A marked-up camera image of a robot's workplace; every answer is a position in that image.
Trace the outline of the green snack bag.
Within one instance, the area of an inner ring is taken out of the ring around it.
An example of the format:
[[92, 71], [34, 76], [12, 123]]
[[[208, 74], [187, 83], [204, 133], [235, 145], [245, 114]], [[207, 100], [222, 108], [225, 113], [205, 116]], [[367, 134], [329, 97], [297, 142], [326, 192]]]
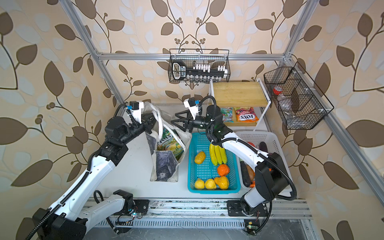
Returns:
[[184, 153], [183, 147], [177, 142], [174, 136], [165, 129], [163, 131], [162, 138], [157, 144], [158, 151], [171, 151], [176, 160], [179, 161], [182, 154]]

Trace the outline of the white fabric grocery bag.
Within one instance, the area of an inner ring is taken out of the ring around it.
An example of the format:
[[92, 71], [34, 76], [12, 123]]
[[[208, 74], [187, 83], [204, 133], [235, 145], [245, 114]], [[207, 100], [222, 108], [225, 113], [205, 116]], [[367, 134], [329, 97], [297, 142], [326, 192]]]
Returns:
[[153, 162], [150, 181], [175, 183], [179, 179], [179, 165], [186, 158], [192, 134], [172, 125], [171, 121], [176, 117], [149, 102], [144, 103], [143, 113], [151, 113], [155, 117], [152, 133], [146, 134]]

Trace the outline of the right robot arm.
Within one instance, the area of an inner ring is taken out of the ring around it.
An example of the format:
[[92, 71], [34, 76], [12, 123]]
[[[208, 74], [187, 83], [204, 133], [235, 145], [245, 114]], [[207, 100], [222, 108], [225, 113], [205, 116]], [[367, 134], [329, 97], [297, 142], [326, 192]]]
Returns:
[[256, 207], [274, 199], [293, 201], [297, 198], [296, 186], [282, 157], [253, 147], [228, 128], [214, 97], [207, 96], [200, 101], [189, 98], [184, 106], [187, 110], [176, 113], [176, 119], [171, 121], [174, 126], [184, 132], [205, 130], [211, 144], [232, 152], [254, 168], [255, 186], [240, 200], [244, 215], [250, 215]]

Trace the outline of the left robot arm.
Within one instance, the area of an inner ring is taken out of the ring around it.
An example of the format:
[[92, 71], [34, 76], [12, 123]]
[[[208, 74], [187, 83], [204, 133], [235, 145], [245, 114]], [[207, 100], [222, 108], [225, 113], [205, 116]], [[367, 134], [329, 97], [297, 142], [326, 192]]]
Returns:
[[151, 133], [156, 113], [144, 113], [149, 102], [130, 102], [124, 105], [132, 123], [123, 117], [112, 117], [106, 126], [102, 146], [91, 154], [86, 170], [73, 185], [48, 209], [38, 209], [32, 217], [34, 228], [26, 236], [37, 235], [41, 240], [81, 240], [86, 233], [114, 213], [134, 213], [133, 195], [123, 190], [83, 211], [91, 194], [96, 193], [102, 180], [121, 162], [128, 151], [127, 144], [142, 133]]

